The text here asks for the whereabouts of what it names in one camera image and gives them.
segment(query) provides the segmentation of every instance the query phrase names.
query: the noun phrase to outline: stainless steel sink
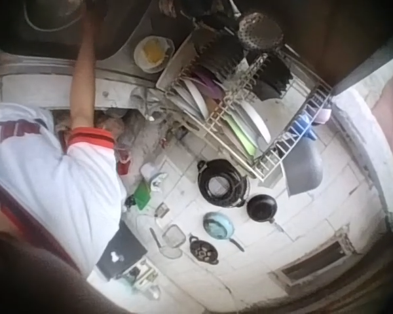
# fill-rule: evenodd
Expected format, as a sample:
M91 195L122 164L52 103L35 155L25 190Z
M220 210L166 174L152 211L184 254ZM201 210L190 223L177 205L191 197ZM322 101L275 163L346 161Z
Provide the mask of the stainless steel sink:
M25 21L23 1L0 0L0 76L70 75L79 48L80 23L51 33L36 31ZM146 36L158 35L173 40L178 49L192 23L162 15L159 0L107 2L108 12L97 40L96 77L153 87L160 73L144 73L134 63L136 45Z
M24 17L24 1L2 0L0 10L0 48L23 56L75 59L81 37L81 23L61 31L33 29ZM128 40L151 0L107 0L107 14L96 41L99 60L112 56Z

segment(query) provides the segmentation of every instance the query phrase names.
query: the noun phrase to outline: strainer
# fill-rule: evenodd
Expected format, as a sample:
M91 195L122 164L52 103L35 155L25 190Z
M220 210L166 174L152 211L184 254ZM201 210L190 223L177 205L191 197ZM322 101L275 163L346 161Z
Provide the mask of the strainer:
M281 27L262 12L249 12L241 16L237 36L246 50L273 50L284 35Z

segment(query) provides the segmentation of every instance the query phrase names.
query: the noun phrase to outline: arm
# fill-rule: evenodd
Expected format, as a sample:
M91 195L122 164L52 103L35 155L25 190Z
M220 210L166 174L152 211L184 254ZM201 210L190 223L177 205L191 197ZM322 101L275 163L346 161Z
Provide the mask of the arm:
M70 91L71 129L93 127L95 102L95 53L92 15L83 16L83 39L74 68Z

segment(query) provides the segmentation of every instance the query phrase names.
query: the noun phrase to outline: vent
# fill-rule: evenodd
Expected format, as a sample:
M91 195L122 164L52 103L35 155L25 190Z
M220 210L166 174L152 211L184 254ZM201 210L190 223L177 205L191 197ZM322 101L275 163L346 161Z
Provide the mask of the vent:
M294 282L313 275L333 263L338 262L344 257L346 257L346 253L342 249L341 244L339 242L335 242L312 257L303 260L296 265L284 268L281 271L288 277L288 279L290 279L290 281Z
M346 234L339 234L302 259L275 271L275 274L281 282L289 287L306 283L327 270L341 265L353 252L354 248Z

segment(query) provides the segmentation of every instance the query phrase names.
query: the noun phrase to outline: gray bowl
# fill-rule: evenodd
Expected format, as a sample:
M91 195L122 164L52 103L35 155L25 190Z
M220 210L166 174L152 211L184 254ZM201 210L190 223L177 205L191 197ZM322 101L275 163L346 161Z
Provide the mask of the gray bowl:
M282 165L289 196L314 190L322 183L323 161L311 139L302 137Z

